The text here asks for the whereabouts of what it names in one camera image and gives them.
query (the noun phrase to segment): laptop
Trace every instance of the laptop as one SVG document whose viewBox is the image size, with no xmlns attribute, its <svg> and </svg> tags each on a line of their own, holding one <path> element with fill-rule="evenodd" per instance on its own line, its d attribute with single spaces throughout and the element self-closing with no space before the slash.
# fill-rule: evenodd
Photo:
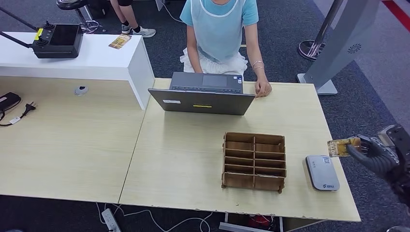
<svg viewBox="0 0 410 232">
<path fill-rule="evenodd" d="M 148 89 L 165 111 L 244 115 L 255 98 L 243 93 L 240 75 L 184 73 L 174 73 L 170 89 Z"/>
</svg>

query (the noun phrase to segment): white skirt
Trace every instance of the white skirt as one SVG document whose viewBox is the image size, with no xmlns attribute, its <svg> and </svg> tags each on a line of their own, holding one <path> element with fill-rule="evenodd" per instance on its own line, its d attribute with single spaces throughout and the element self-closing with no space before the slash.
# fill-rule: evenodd
<svg viewBox="0 0 410 232">
<path fill-rule="evenodd" d="M 236 56 L 230 58 L 227 61 L 216 63 L 206 58 L 200 52 L 198 52 L 199 63 L 201 64 L 202 71 L 204 73 L 213 74 L 233 74 L 243 76 L 246 70 L 248 61 L 245 60 L 239 52 Z M 184 72 L 194 73 L 193 67 L 191 65 L 190 59 L 188 57 L 188 50 L 184 49 L 184 55 L 179 58 L 181 63 L 184 63 Z"/>
</svg>

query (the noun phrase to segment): white sneaker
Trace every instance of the white sneaker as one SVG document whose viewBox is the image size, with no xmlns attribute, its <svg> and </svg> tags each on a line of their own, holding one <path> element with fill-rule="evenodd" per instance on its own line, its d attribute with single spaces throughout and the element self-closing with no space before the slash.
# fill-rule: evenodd
<svg viewBox="0 0 410 232">
<path fill-rule="evenodd" d="M 124 24 L 121 24 L 121 33 L 122 34 L 129 34 L 131 32 L 131 27 L 125 26 Z"/>
<path fill-rule="evenodd" d="M 142 28 L 142 26 L 140 26 L 140 32 L 135 32 L 134 30 L 132 30 L 133 35 L 142 35 L 142 37 L 144 38 L 150 38 L 154 36 L 155 33 L 157 33 L 155 29 L 145 29 Z"/>
</svg>

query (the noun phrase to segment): laptop touchpad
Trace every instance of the laptop touchpad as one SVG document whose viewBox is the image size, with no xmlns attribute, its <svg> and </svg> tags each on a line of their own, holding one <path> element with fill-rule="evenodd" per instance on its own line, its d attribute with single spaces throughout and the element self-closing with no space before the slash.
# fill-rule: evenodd
<svg viewBox="0 0 410 232">
<path fill-rule="evenodd" d="M 225 87 L 227 85 L 226 76 L 216 76 L 216 75 L 204 75 L 202 82 L 203 86 L 220 86 Z"/>
</svg>

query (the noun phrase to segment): black power adapter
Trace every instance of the black power adapter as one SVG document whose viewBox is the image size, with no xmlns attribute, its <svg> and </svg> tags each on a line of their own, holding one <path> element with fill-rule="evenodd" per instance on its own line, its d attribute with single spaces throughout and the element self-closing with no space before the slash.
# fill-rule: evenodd
<svg viewBox="0 0 410 232">
<path fill-rule="evenodd" d="M 9 92 L 0 97 L 0 112 L 6 112 L 21 101 L 21 97 L 15 93 Z"/>
</svg>

